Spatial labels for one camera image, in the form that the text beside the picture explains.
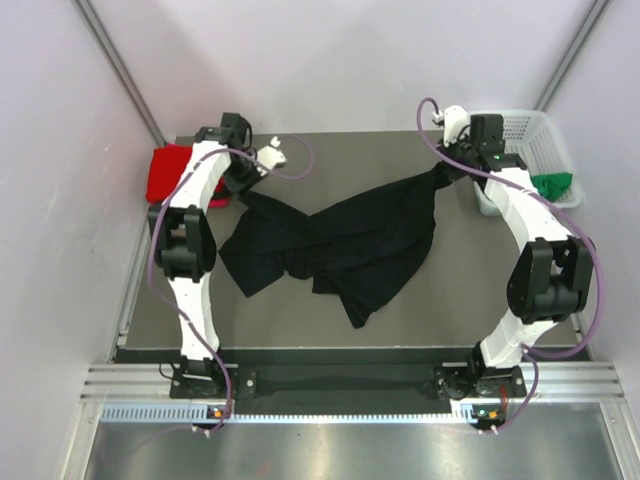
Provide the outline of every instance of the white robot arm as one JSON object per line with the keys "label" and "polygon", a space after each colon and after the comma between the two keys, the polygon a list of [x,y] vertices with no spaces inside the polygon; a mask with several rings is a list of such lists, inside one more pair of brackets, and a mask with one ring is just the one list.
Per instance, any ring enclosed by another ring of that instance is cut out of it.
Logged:
{"label": "white robot arm", "polygon": [[[206,219],[206,212],[221,178],[231,193],[242,192],[267,175],[267,170],[231,153],[208,154],[225,148],[246,149],[245,134],[249,124],[240,115],[224,114],[222,127],[203,128],[196,135],[189,163],[181,181],[191,175],[188,182],[175,194],[160,227],[155,260],[164,270],[176,298],[176,304],[185,312],[196,330],[217,351],[220,339],[211,316],[209,283],[215,263],[216,245]],[[257,152],[261,165],[269,170],[286,163],[274,137],[270,145]],[[149,210],[153,231],[160,205]],[[182,330],[181,355],[187,367],[185,373],[209,377],[211,353],[198,341],[186,322]]]}
{"label": "white robot arm", "polygon": [[[434,117],[444,127],[442,153],[525,189],[472,175],[500,211],[520,251],[506,289],[509,309],[468,359],[465,381],[482,394],[513,379],[525,345],[532,346],[543,333],[585,307],[593,263],[584,242],[529,195],[537,190],[519,155],[505,153],[501,115],[469,115],[454,106]],[[466,175],[453,166],[445,168],[451,180]]]}

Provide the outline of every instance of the basket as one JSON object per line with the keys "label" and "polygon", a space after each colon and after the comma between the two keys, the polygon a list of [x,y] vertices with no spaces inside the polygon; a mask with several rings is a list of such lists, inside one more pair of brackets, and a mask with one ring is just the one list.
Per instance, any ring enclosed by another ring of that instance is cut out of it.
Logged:
{"label": "basket", "polygon": [[[498,113],[504,118],[505,152],[518,153],[531,175],[568,172],[574,174],[571,187],[554,204],[559,208],[575,208],[583,198],[582,188],[560,132],[544,112],[537,110],[483,110],[469,115]],[[489,200],[477,183],[473,183],[480,212],[500,215],[498,207]]]}

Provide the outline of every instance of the gray table surface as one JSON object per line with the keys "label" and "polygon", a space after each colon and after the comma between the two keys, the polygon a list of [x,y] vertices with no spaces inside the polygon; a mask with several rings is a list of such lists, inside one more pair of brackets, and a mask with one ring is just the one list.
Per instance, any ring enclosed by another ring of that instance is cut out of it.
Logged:
{"label": "gray table surface", "polygon": [[528,407],[504,433],[466,425],[228,425],[211,439],[188,428],[101,424],[86,480],[617,480],[598,405]]}
{"label": "gray table surface", "polygon": [[[270,137],[257,136],[262,145]],[[415,132],[323,133],[304,135],[313,146],[316,166],[297,182],[269,177],[255,187],[261,193],[314,213],[367,189],[430,169],[436,157]],[[286,171],[302,171],[303,147],[284,145]],[[233,232],[245,207],[232,202],[209,210],[207,217],[220,247]],[[469,179],[436,194],[435,238],[418,273],[361,329],[354,329],[337,296],[311,293],[311,280],[287,275],[246,298],[218,259],[211,278],[212,314],[226,347],[391,347],[469,346],[486,337],[505,313],[505,287],[518,257],[515,241],[498,217],[478,211]],[[171,295],[156,269],[156,283]],[[127,339],[129,348],[176,348],[178,317],[141,282]],[[574,345],[571,322],[541,340]]]}

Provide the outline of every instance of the black garment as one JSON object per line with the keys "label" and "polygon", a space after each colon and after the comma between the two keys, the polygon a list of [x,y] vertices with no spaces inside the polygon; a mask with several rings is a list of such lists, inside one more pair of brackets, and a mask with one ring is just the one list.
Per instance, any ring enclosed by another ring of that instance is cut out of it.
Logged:
{"label": "black garment", "polygon": [[313,276],[313,292],[340,295],[352,325],[360,328],[429,253],[435,192],[450,184],[440,165],[311,216],[248,192],[241,200],[249,210],[220,257],[247,297],[285,270],[299,279]]}

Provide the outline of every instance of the purple cable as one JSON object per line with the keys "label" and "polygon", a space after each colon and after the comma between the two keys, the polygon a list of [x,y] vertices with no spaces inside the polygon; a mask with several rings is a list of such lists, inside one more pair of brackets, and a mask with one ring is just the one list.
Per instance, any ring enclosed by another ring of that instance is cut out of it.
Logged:
{"label": "purple cable", "polygon": [[532,192],[518,185],[517,183],[511,182],[504,178],[497,177],[495,175],[491,175],[490,173],[483,172],[482,170],[477,170],[475,168],[468,167],[460,162],[456,162],[455,160],[447,157],[442,152],[440,152],[438,150],[438,147],[431,141],[431,139],[429,139],[429,137],[424,131],[424,128],[422,127],[422,109],[424,107],[424,104],[427,102],[433,105],[433,108],[436,110],[436,113],[440,112],[440,109],[438,108],[438,103],[433,98],[431,97],[423,98],[420,101],[420,104],[418,105],[418,111],[416,114],[416,122],[418,124],[418,133],[422,137],[422,140],[427,145],[427,147],[433,150],[433,152],[436,155],[438,155],[438,157],[440,157],[442,161],[444,161],[445,163],[448,163],[449,165],[459,170],[470,173],[472,175],[477,175],[479,177],[495,180],[497,182],[507,185],[508,187],[515,188],[516,190],[519,190],[521,192],[525,192],[527,195],[535,198],[537,201],[545,205],[556,217],[560,218],[566,224],[567,228],[569,229],[569,231],[571,231],[571,233],[573,233],[578,238],[584,241],[584,244],[587,247],[589,254],[591,255],[591,261],[593,262],[593,269],[596,275],[596,287],[597,287],[596,311],[594,314],[593,322],[589,327],[589,330],[587,331],[585,336],[582,338],[582,340],[575,347],[572,347],[560,352],[545,352],[534,347],[529,347],[526,345],[524,346],[526,349],[528,349],[529,352],[535,354],[536,356],[545,358],[545,359],[550,359],[550,360],[568,358],[575,355],[576,353],[580,352],[583,348],[585,348],[588,345],[588,343],[593,339],[593,336],[596,334],[596,331],[598,330],[598,328],[600,327],[600,323],[602,322],[602,311],[604,309],[604,296],[605,296],[604,295],[604,275],[602,273],[602,263],[600,262],[600,257],[598,256],[598,253],[596,252],[596,249],[593,246],[593,243],[591,243],[591,240],[589,239],[587,234],[584,232],[584,230],[582,230],[582,228],[580,228],[580,226],[577,225],[569,215],[564,213],[562,210],[560,210],[558,207],[556,207],[552,202],[550,202],[546,198],[541,197],[537,192]]}
{"label": "purple cable", "polygon": [[522,415],[522,412],[527,407],[527,405],[529,405],[529,402],[531,402],[531,399],[535,395],[536,389],[538,388],[538,380],[540,379],[540,369],[538,368],[538,362],[536,362],[533,357],[530,357],[526,353],[523,356],[525,360],[531,362],[531,365],[533,365],[533,384],[531,385],[529,393],[523,400],[522,404],[515,412],[513,412],[513,415],[511,415],[511,417],[509,417],[502,425],[496,427],[496,433],[504,431],[509,425],[515,422],[520,415]]}
{"label": "purple cable", "polygon": [[211,345],[209,345],[209,343],[202,337],[200,332],[198,332],[198,330],[193,326],[193,323],[191,322],[191,319],[186,314],[186,312],[184,312],[180,307],[178,307],[178,305],[176,303],[172,302],[171,300],[166,298],[164,295],[162,295],[162,293],[160,293],[160,291],[156,287],[155,282],[153,280],[153,264],[154,264],[153,254],[156,251],[156,246],[158,245],[158,236],[160,234],[160,227],[162,226],[162,222],[164,221],[164,217],[165,217],[165,215],[167,213],[167,210],[169,209],[169,205],[171,204],[171,200],[173,200],[173,198],[176,196],[176,194],[187,184],[189,179],[193,176],[194,172],[208,158],[211,158],[212,156],[217,155],[219,153],[232,153],[232,154],[235,154],[235,155],[239,155],[239,156],[241,156],[243,158],[246,158],[247,160],[250,160],[251,162],[255,163],[257,166],[259,166],[259,167],[265,169],[266,171],[268,171],[270,174],[276,175],[276,176],[278,176],[280,178],[284,178],[284,179],[287,179],[287,180],[300,180],[300,179],[306,177],[311,172],[311,170],[313,169],[313,165],[315,163],[315,156],[313,154],[313,149],[311,148],[311,145],[309,145],[309,143],[306,140],[304,140],[303,138],[296,137],[294,135],[286,135],[286,136],[284,136],[284,138],[294,138],[294,139],[300,141],[305,147],[307,147],[307,150],[309,150],[309,154],[310,154],[309,166],[307,167],[307,169],[302,174],[291,176],[291,175],[285,175],[285,174],[281,174],[279,172],[275,172],[274,170],[272,170],[270,168],[267,168],[262,163],[260,163],[257,160],[257,158],[255,158],[254,156],[249,155],[248,153],[243,152],[242,150],[236,150],[234,148],[219,148],[217,150],[213,150],[212,152],[209,152],[209,153],[203,155],[202,158],[200,158],[196,162],[196,164],[193,167],[193,170],[191,172],[189,172],[187,175],[185,175],[185,177],[180,181],[180,183],[178,183],[178,185],[173,190],[173,192],[171,192],[169,194],[169,196],[166,198],[166,200],[162,204],[162,208],[160,209],[160,212],[158,213],[158,218],[156,220],[155,228],[153,229],[153,234],[151,235],[151,247],[149,249],[149,258],[147,259],[147,283],[149,284],[149,288],[151,289],[151,291],[158,298],[160,298],[162,301],[164,301],[170,307],[174,308],[178,312],[178,314],[184,319],[184,321],[187,322],[187,325],[189,326],[189,329],[191,330],[193,335],[198,339],[198,341],[211,354],[211,356],[213,357],[215,362],[220,366],[220,369],[222,371],[222,375],[224,376],[224,382],[225,382],[225,386],[226,386],[226,390],[227,390],[225,411],[224,411],[224,415],[223,415],[222,419],[211,430],[211,433],[219,430],[222,427],[224,421],[229,418],[229,415],[231,413],[231,408],[230,408],[231,407],[231,378],[229,377],[229,372],[227,371],[226,367],[224,366],[224,362],[222,361],[220,356],[211,347]]}
{"label": "purple cable", "polygon": [[[184,312],[180,307],[178,307],[178,305],[176,303],[172,302],[171,300],[166,298],[164,295],[162,295],[162,293],[160,293],[160,291],[156,287],[156,284],[155,284],[155,282],[153,280],[153,268],[154,268],[153,267],[153,264],[154,264],[153,252],[155,252],[156,246],[158,245],[158,236],[160,234],[160,226],[162,225],[162,222],[163,222],[164,217],[165,217],[165,215],[167,213],[167,210],[169,209],[169,204],[171,203],[171,200],[186,185],[186,183],[189,181],[189,179],[193,176],[193,173],[200,167],[200,165],[202,165],[202,163],[205,160],[207,160],[208,158],[211,158],[214,155],[217,155],[219,153],[233,153],[235,155],[239,155],[242,158],[246,158],[247,160],[253,162],[258,167],[266,170],[271,175],[275,175],[276,177],[280,177],[280,178],[283,178],[285,180],[300,180],[300,179],[306,177],[311,172],[311,170],[313,169],[313,166],[314,166],[314,163],[315,163],[315,155],[313,153],[313,149],[311,148],[311,145],[309,145],[309,143],[306,140],[304,140],[303,138],[297,137],[295,135],[282,135],[280,138],[293,138],[295,140],[298,140],[309,151],[309,166],[307,167],[307,169],[303,173],[301,173],[299,175],[286,175],[286,174],[283,174],[283,173],[279,173],[279,172],[277,172],[275,170],[272,170],[272,169],[266,167],[262,163],[260,163],[260,161],[256,158],[257,157],[256,154],[250,155],[250,154],[248,154],[246,152],[243,152],[242,150],[236,150],[236,149],[233,149],[233,148],[219,148],[217,150],[209,152],[209,153],[203,155],[202,158],[200,158],[200,160],[198,160],[196,162],[196,164],[193,167],[193,170],[191,172],[189,172],[187,175],[185,175],[185,177],[182,179],[182,181],[180,181],[180,183],[178,183],[178,186],[176,186],[176,188],[173,190],[173,192],[171,192],[171,194],[166,198],[166,200],[164,201],[164,203],[162,205],[162,208],[160,209],[160,212],[158,213],[158,218],[156,220],[156,225],[155,225],[155,228],[153,229],[153,233],[151,235],[151,247],[149,249],[149,258],[147,259],[147,283],[149,284],[149,288],[151,289],[151,291],[158,298],[160,298],[167,305],[169,305],[170,307],[175,309],[178,312],[178,314],[184,319],[184,321],[187,322],[187,325],[189,326],[189,329],[191,330],[191,332],[193,332],[193,335],[198,339],[198,341],[211,354],[211,356],[213,357],[215,362],[220,366],[220,370],[222,371],[222,375],[224,376],[225,388],[227,390],[224,415],[223,415],[222,419],[216,424],[216,426],[211,429],[211,433],[214,433],[214,432],[220,430],[220,428],[222,428],[224,422],[226,420],[228,420],[229,416],[231,415],[231,377],[229,376],[229,371],[227,370],[227,367],[225,367],[224,362],[222,361],[222,359],[220,358],[218,353],[211,347],[211,345],[209,345],[209,343],[200,334],[200,332],[198,332],[198,330],[196,330],[196,328],[193,326],[193,323],[191,322],[191,319],[186,314],[186,312]],[[99,450],[98,454],[99,454],[99,457],[100,457],[100,460],[102,461],[102,463],[104,463],[105,465],[107,465],[107,466],[109,466],[111,468],[115,468],[115,467],[121,465],[122,463],[124,463],[129,458],[131,458],[131,456],[136,454],[142,448],[144,448],[145,446],[147,446],[151,442],[157,440],[158,438],[164,436],[165,434],[171,433],[171,432],[175,432],[175,431],[178,431],[178,430],[186,430],[186,429],[191,429],[191,426],[189,426],[189,425],[173,425],[171,427],[164,428],[164,429],[160,430],[159,432],[149,436],[149,438],[145,439],[144,441],[140,442],[130,452],[128,452],[123,458],[121,458],[118,462],[110,462],[109,460],[107,460],[106,453],[104,451],[106,447],[105,447],[104,444],[102,444],[100,446],[100,450]]]}

